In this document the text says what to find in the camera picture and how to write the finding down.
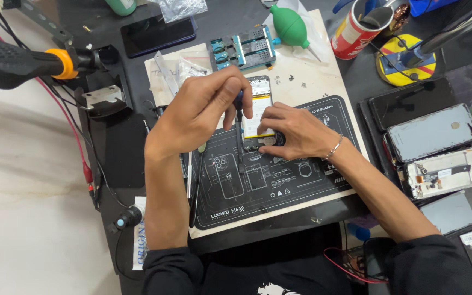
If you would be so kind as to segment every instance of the black sleeve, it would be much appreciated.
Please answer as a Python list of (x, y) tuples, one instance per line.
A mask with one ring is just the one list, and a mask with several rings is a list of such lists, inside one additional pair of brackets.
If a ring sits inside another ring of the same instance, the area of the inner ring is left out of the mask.
[(472, 294), (472, 267), (463, 255), (441, 235), (399, 243), (387, 261), (391, 294)]
[(200, 259), (187, 247), (148, 251), (143, 271), (143, 295), (195, 294), (203, 278)]

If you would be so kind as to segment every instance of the green air blower bulb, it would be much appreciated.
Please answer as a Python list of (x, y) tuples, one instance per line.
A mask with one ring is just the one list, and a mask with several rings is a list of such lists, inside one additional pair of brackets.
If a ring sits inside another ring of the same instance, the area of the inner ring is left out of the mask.
[(307, 48), (321, 62), (320, 58), (314, 53), (307, 40), (307, 27), (302, 17), (296, 11), (289, 8), (280, 8), (276, 5), (271, 6), (272, 21), (278, 37), (291, 46), (301, 46)]

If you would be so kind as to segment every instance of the black shirt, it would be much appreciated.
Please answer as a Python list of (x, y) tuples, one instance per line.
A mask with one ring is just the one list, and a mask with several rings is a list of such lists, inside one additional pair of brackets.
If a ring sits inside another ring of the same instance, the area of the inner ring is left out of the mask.
[[(472, 267), (440, 235), (398, 244), (387, 259), (392, 294), (472, 294)], [(149, 251), (143, 294), (352, 294), (345, 272), (317, 256), (252, 267), (210, 264), (186, 247)]]

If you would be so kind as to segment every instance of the red can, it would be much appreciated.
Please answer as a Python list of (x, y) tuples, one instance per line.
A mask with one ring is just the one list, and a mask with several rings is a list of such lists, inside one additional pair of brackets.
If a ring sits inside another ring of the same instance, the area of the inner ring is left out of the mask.
[(355, 0), (352, 8), (344, 18), (334, 36), (331, 38), (332, 50), (340, 59), (351, 59), (356, 57), (379, 32), (391, 23), (393, 14), (384, 15), (384, 19), (378, 19), (382, 25), (376, 29), (369, 29), (358, 22), (364, 13), (367, 0)]

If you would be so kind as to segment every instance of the phone screen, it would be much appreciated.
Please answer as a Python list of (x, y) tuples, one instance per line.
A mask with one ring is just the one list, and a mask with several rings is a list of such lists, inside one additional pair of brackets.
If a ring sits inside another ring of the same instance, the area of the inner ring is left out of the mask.
[(128, 57), (154, 52), (196, 37), (191, 18), (165, 23), (163, 16), (155, 16), (121, 28), (121, 36)]
[(370, 101), (374, 117), (382, 131), (457, 103), (446, 78), (405, 87)]

